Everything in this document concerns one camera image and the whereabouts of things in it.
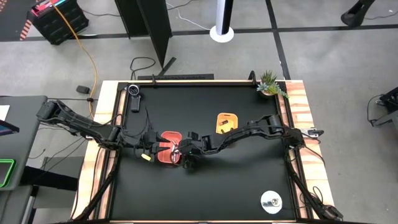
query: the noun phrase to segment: red plate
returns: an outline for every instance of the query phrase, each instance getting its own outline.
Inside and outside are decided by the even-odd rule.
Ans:
[[[164,150],[157,154],[157,159],[160,162],[172,164],[173,162],[170,160],[171,153],[176,150],[178,144],[182,139],[182,135],[176,131],[165,131],[162,133],[162,137],[166,138],[170,142],[161,142],[159,144],[160,147],[169,147],[170,149]],[[173,161],[178,162],[180,160],[180,154],[176,153],[173,155]]]

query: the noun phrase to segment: wooden frame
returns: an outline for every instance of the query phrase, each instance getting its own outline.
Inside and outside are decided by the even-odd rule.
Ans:
[[[112,118],[114,105],[116,102],[116,94],[118,92],[118,84],[119,83],[152,83],[151,80],[126,80],[126,81],[104,81],[101,87],[101,93],[99,94],[99,100],[96,107],[96,113],[94,120],[99,123],[105,123]],[[251,80],[159,80],[157,83],[220,83],[220,82],[228,82],[228,83],[250,83]],[[285,82],[287,93],[289,95],[289,106],[292,113],[293,123],[295,128],[312,128],[314,127],[313,119],[310,111],[310,107],[307,100],[307,94],[304,89],[303,81],[301,80],[289,80],[289,81],[279,81]],[[119,98],[119,108],[118,113],[123,112],[124,105],[124,94],[125,91],[122,91],[121,97]],[[286,113],[286,107],[284,103],[284,99],[282,96],[279,96],[280,110],[282,112],[282,119],[284,123],[287,124],[288,117]],[[116,120],[116,124],[120,124],[121,118]],[[309,138],[305,138],[306,145],[314,150],[315,152],[321,155],[321,150],[316,140],[312,140]],[[76,207],[76,212],[73,218],[79,216],[79,214],[83,211],[83,209],[88,205],[92,196],[98,190],[98,184],[100,182],[100,175],[102,172],[103,164],[104,164],[104,149],[100,149],[94,141],[90,141],[87,146],[85,160],[83,163],[83,167],[80,174],[79,181],[79,194],[78,194],[78,203]],[[97,165],[95,166],[96,156],[98,154]],[[317,157],[314,153],[306,150],[305,148],[300,150],[300,155],[302,158],[302,165],[305,174],[305,180],[307,183],[308,190],[311,192],[312,187],[317,186],[323,195],[323,203],[327,205],[334,205],[333,198],[331,196],[330,186],[328,182],[328,177],[326,175],[326,169],[323,165],[322,160]],[[114,152],[111,153],[107,166],[107,174],[110,172],[111,167],[113,165],[113,157]],[[293,167],[297,172],[297,163],[293,162]],[[98,218],[106,218],[106,208],[109,199],[109,188],[107,188],[106,192],[103,194],[102,201],[100,204],[99,215]],[[299,200],[301,191],[296,186],[296,193],[300,207],[304,206],[304,204]],[[300,214],[302,218],[307,218],[307,213],[304,208],[300,209]]]

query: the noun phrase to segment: yellow tag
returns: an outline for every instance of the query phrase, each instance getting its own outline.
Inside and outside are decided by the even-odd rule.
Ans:
[[[146,154],[141,154],[141,157],[150,161],[150,156],[146,155]]]

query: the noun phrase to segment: succulent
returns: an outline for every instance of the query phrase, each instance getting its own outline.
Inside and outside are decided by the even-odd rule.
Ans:
[[[288,94],[282,91],[276,83],[277,76],[272,73],[272,71],[266,70],[261,76],[261,84],[258,85],[257,91],[266,91],[272,95],[280,94],[286,98],[289,98]]]

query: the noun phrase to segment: white stand base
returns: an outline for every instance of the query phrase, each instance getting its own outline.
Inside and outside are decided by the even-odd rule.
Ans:
[[[232,38],[234,38],[234,30],[232,30],[232,28],[229,28],[228,33],[224,35],[218,35],[216,31],[216,26],[213,26],[213,28],[211,28],[210,30],[210,37],[216,42],[227,43],[232,40]]]
[[[264,205],[264,203],[271,202],[273,200],[276,200],[275,205]],[[265,192],[263,195],[261,195],[260,202],[262,208],[270,214],[276,214],[282,209],[282,199],[275,191],[269,190]]]

